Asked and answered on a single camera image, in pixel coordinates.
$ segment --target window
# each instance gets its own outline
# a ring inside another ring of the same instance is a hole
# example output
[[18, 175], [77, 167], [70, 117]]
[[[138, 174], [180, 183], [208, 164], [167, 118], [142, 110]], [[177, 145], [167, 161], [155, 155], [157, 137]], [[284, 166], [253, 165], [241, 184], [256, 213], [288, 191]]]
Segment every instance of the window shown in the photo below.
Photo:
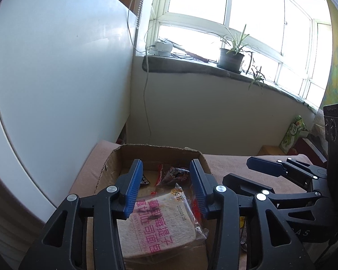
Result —
[[307, 101], [319, 107], [327, 86], [332, 61], [332, 30], [331, 26], [316, 23], [315, 63], [312, 77], [308, 81]]
[[284, 32], [284, 0], [232, 0], [229, 27], [242, 30], [245, 24], [246, 33], [280, 52]]
[[219, 57], [219, 48], [222, 43], [220, 38], [210, 34], [162, 25], [159, 31], [159, 37], [166, 38], [172, 42], [180, 44], [186, 51], [195, 53], [203, 58], [217, 60]]
[[166, 38], [217, 61], [224, 46], [219, 36], [228, 36], [227, 28], [240, 34], [245, 24], [243, 71], [251, 51], [267, 81], [319, 107], [331, 66], [331, 25], [294, 0], [153, 0], [147, 46]]

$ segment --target windowsill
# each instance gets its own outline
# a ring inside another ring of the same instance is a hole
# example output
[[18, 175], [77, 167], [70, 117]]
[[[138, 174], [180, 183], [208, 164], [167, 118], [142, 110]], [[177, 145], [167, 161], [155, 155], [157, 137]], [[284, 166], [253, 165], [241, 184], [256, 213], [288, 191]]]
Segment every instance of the windowsill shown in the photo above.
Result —
[[[231, 71], [227, 71], [217, 67], [215, 63], [204, 63], [196, 60], [178, 59], [172, 57], [157, 57], [148, 56], [149, 72], [150, 73], [197, 73], [197, 74], [209, 74], [218, 77], [228, 77], [233, 80], [248, 82], [250, 84], [253, 80], [251, 75], [246, 75], [245, 72], [237, 74]], [[142, 69], [147, 71], [147, 64], [145, 57], [143, 58]], [[287, 92], [286, 90], [275, 85], [273, 82], [264, 81], [263, 88], [274, 90], [279, 92], [295, 101], [306, 105], [313, 113], [317, 112], [317, 108], [310, 103], [304, 101], [300, 97]]]

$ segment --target black metal bracket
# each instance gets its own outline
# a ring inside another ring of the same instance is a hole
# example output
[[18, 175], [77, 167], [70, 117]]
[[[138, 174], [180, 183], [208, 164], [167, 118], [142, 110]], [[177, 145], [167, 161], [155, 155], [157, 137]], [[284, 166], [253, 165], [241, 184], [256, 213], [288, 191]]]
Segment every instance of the black metal bracket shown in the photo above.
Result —
[[[307, 192], [275, 194], [273, 188], [233, 173], [223, 178], [223, 185], [218, 185], [213, 176], [204, 173], [199, 161], [193, 160], [190, 172], [199, 208], [205, 218], [217, 219], [208, 269], [238, 269], [239, 215], [246, 216], [248, 222], [247, 269], [314, 269], [302, 242], [325, 242], [335, 233], [326, 170], [290, 158], [271, 162], [250, 157], [247, 165], [268, 175], [283, 176]], [[231, 199], [231, 211], [223, 207], [226, 198]], [[238, 232], [225, 231], [226, 224]], [[227, 234], [232, 243], [223, 242]], [[218, 254], [222, 247], [236, 255], [236, 259]]]
[[87, 218], [93, 219], [93, 252], [96, 270], [124, 270], [117, 219], [132, 212], [143, 175], [143, 164], [134, 160], [129, 173], [98, 194], [79, 198], [71, 194], [45, 224], [20, 264], [19, 270], [86, 269]]

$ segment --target cable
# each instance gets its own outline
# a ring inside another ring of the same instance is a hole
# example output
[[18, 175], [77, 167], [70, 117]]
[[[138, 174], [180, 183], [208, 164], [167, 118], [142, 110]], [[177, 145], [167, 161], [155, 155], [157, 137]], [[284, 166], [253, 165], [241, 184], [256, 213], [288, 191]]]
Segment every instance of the cable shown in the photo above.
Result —
[[193, 57], [186, 56], [186, 55], [183, 55], [183, 57], [181, 57], [181, 56], [177, 55], [176, 53], [171, 53], [170, 56], [174, 57], [174, 58], [177, 58], [177, 59], [190, 59], [190, 60], [194, 59]]
[[335, 235], [333, 239], [330, 239], [328, 242], [328, 246], [325, 248], [325, 250], [322, 252], [322, 254], [316, 259], [314, 262], [315, 266], [318, 266], [320, 264], [320, 260], [325, 256], [325, 254], [328, 252], [328, 250], [336, 243], [338, 242], [338, 232]]
[[134, 47], [134, 49], [138, 52], [138, 53], [146, 53], [146, 49], [145, 49], [145, 51], [142, 51], [142, 52], [140, 52], [140, 51], [138, 51], [137, 49], [136, 49], [136, 47], [134, 46], [134, 43], [132, 42], [132, 33], [130, 32], [130, 27], [129, 27], [129, 14], [130, 14], [130, 8], [131, 8], [131, 6], [132, 6], [132, 2], [133, 2], [133, 0], [131, 0], [130, 1], [130, 4], [129, 4], [129, 7], [128, 7], [128, 16], [126, 17], [126, 26], [128, 27], [128, 30], [129, 30], [129, 37], [130, 37], [130, 41], [131, 41], [131, 43], [132, 43], [132, 46]]
[[146, 119], [147, 119], [147, 124], [148, 124], [148, 128], [149, 128], [149, 139], [148, 139], [148, 143], [150, 143], [150, 138], [151, 138], [151, 128], [150, 128], [150, 123], [149, 123], [149, 117], [148, 117], [148, 111], [147, 111], [147, 107], [146, 107], [146, 100], [145, 100], [145, 94], [146, 94], [146, 88], [148, 86], [148, 80], [149, 80], [149, 60], [148, 60], [148, 49], [150, 47], [154, 47], [155, 45], [151, 45], [151, 46], [148, 46], [146, 49], [145, 49], [145, 59], [146, 59], [146, 63], [147, 63], [147, 78], [145, 80], [145, 85], [144, 85], [144, 90], [143, 90], [143, 101], [144, 101], [144, 110], [145, 110], [145, 116], [146, 116]]
[[132, 6], [132, 2], [133, 0], [130, 1], [129, 7], [128, 7], [128, 16], [126, 17], [126, 26], [128, 27], [128, 31], [129, 31], [129, 37], [130, 37], [130, 42], [132, 43], [132, 46], [134, 47], [134, 49], [138, 52], [138, 53], [144, 53], [145, 52], [145, 58], [146, 58], [146, 65], [147, 65], [147, 78], [145, 81], [145, 86], [144, 86], [144, 90], [143, 90], [143, 101], [144, 101], [144, 110], [145, 110], [145, 116], [147, 119], [147, 124], [148, 124], [148, 128], [149, 128], [149, 139], [148, 139], [148, 143], [150, 143], [150, 138], [151, 138], [151, 128], [150, 128], [150, 123], [149, 123], [149, 117], [148, 117], [148, 111], [147, 111], [147, 106], [146, 106], [146, 100], [145, 100], [145, 95], [146, 95], [146, 89], [148, 86], [148, 79], [149, 79], [149, 61], [148, 61], [148, 49], [150, 47], [153, 47], [155, 45], [151, 45], [145, 48], [145, 51], [138, 51], [136, 49], [136, 47], [134, 46], [134, 43], [132, 42], [132, 34], [130, 32], [130, 27], [129, 27], [129, 14], [130, 14], [130, 8]]

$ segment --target silver bolt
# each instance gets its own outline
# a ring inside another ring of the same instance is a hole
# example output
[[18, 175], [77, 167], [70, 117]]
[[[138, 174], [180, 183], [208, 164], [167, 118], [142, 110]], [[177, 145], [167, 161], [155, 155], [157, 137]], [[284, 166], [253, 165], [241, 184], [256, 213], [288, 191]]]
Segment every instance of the silver bolt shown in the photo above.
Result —
[[265, 199], [267, 199], [267, 196], [265, 196], [264, 194], [262, 193], [258, 193], [256, 194], [256, 197], [259, 201], [264, 201]]
[[107, 192], [114, 193], [118, 188], [116, 186], [109, 186], [106, 188]]
[[218, 192], [225, 192], [227, 190], [226, 186], [222, 186], [222, 185], [216, 186], [215, 189]]
[[66, 199], [70, 202], [75, 201], [76, 200], [76, 195], [75, 194], [70, 194], [68, 197], [66, 197]]

